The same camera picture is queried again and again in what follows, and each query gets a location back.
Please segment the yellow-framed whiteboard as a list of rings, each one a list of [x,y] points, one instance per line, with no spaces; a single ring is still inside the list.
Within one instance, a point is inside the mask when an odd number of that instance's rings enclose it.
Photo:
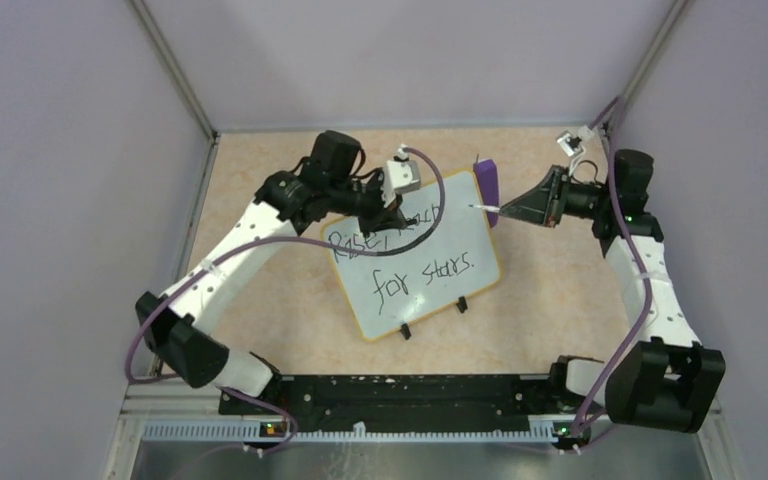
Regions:
[[[403,230],[363,236],[354,218],[326,224],[332,262],[361,336],[375,341],[494,286],[501,267],[474,173],[406,195],[415,220]]]

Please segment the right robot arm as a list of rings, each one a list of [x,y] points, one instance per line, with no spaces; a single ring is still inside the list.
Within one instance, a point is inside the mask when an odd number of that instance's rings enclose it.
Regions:
[[[561,356],[546,385],[560,412],[578,407],[583,429],[595,415],[613,423],[695,433],[726,372],[723,354],[703,346],[680,306],[665,259],[664,234],[647,212],[653,158],[621,149],[606,183],[579,183],[568,167],[553,166],[529,191],[503,204],[500,216],[555,227],[565,216],[589,220],[614,272],[630,322],[608,360]]]

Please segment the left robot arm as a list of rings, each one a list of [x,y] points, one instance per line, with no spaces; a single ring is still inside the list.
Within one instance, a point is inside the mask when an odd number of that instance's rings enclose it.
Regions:
[[[402,196],[420,184],[404,146],[363,175],[366,154],[355,138],[333,130],[317,135],[291,170],[269,175],[225,237],[183,279],[160,294],[143,293],[135,310],[149,350],[193,389],[207,385],[242,392],[257,413],[279,404],[277,370],[251,352],[235,352],[213,333],[230,302],[284,243],[330,213],[354,217],[364,234],[401,229]]]

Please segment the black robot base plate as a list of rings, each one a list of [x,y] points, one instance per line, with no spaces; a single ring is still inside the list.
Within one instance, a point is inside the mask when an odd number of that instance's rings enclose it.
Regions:
[[[543,414],[574,414],[583,398],[555,374],[285,375],[264,401],[304,433],[362,422],[372,433],[525,432]]]

